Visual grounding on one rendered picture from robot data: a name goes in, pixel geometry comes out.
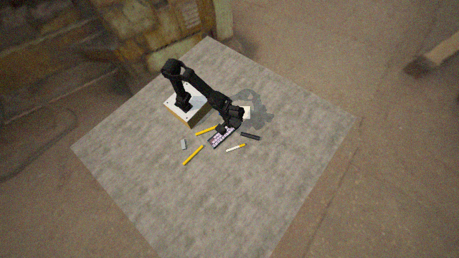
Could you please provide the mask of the black cylinder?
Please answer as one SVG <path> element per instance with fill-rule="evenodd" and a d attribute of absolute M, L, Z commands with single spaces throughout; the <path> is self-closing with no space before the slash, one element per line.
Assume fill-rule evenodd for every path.
<path fill-rule="evenodd" d="M 252 139 L 255 139 L 255 140 L 260 140 L 260 137 L 259 137 L 259 136 L 256 136 L 256 135 L 251 135 L 251 134 L 243 133 L 243 132 L 241 132 L 240 135 L 241 135 L 241 136 L 244 136 L 244 137 L 247 137 L 247 138 L 252 138 Z"/>

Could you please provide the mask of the keyboard with white letter keys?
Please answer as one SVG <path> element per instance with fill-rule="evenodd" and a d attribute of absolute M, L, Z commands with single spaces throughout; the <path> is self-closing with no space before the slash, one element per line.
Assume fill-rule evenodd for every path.
<path fill-rule="evenodd" d="M 218 132 L 216 132 L 212 137 L 210 137 L 207 140 L 208 144 L 213 149 L 215 149 L 218 145 L 220 145 L 225 139 L 227 139 L 232 133 L 236 131 L 234 128 L 228 128 L 227 126 L 225 128 L 227 129 L 227 132 L 224 135 L 221 135 Z"/>

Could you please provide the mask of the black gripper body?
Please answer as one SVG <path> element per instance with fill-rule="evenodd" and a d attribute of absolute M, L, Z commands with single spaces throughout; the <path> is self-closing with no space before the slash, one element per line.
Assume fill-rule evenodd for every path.
<path fill-rule="evenodd" d="M 227 116 L 227 117 L 222 117 L 222 119 L 224 120 L 223 124 L 219 124 L 215 130 L 221 134 L 221 135 L 224 135 L 226 132 L 227 132 L 227 129 L 225 128 L 226 126 L 229 128 L 230 126 L 227 125 L 227 120 L 230 119 L 231 117 L 230 116 Z"/>

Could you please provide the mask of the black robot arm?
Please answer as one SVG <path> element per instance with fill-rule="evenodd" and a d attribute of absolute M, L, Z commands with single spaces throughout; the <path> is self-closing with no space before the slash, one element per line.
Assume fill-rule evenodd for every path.
<path fill-rule="evenodd" d="M 181 67 L 185 69 L 181 73 Z M 175 106 L 179 107 L 182 111 L 187 113 L 193 105 L 189 103 L 191 94 L 186 92 L 182 81 L 188 82 L 195 89 L 197 89 L 203 96 L 207 98 L 208 103 L 217 111 L 222 117 L 230 116 L 227 120 L 227 125 L 232 126 L 237 130 L 242 122 L 244 115 L 244 108 L 232 105 L 232 100 L 220 91 L 214 91 L 206 82 L 204 82 L 194 70 L 187 67 L 182 61 L 177 59 L 168 59 L 166 64 L 161 69 L 162 75 L 169 79 L 175 92 L 176 102 Z M 225 101 L 227 100 L 227 103 Z"/>

